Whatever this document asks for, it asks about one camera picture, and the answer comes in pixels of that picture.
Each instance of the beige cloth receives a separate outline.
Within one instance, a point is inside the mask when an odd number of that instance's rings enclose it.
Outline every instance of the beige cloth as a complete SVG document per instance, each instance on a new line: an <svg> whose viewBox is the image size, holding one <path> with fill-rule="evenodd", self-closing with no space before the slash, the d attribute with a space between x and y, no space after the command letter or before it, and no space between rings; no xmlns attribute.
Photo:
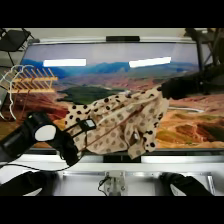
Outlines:
<svg viewBox="0 0 224 224"><path fill-rule="evenodd" d="M134 159L155 150L156 128L167 111L169 101L162 97L161 86L133 95L120 93L97 100L90 105L71 105L66 115L66 128L79 119L91 118L97 129L87 134L87 149L97 154L128 150ZM79 128L70 130L74 135ZM85 133L74 142L79 150L85 148Z"/></svg>

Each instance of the polka dot cloth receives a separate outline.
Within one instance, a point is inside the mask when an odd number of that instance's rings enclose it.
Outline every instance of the polka dot cloth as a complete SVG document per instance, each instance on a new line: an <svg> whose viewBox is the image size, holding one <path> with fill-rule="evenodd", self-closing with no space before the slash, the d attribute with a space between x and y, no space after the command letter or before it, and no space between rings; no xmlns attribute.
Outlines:
<svg viewBox="0 0 224 224"><path fill-rule="evenodd" d="M97 124L87 135L87 148L97 154L128 150L134 159L156 149L156 128L165 115L169 101L162 97L161 86L133 95L118 94L89 105L71 105L66 128L79 120L91 118ZM79 128L70 130L74 135ZM74 139L79 150L85 147L85 134Z"/></svg>

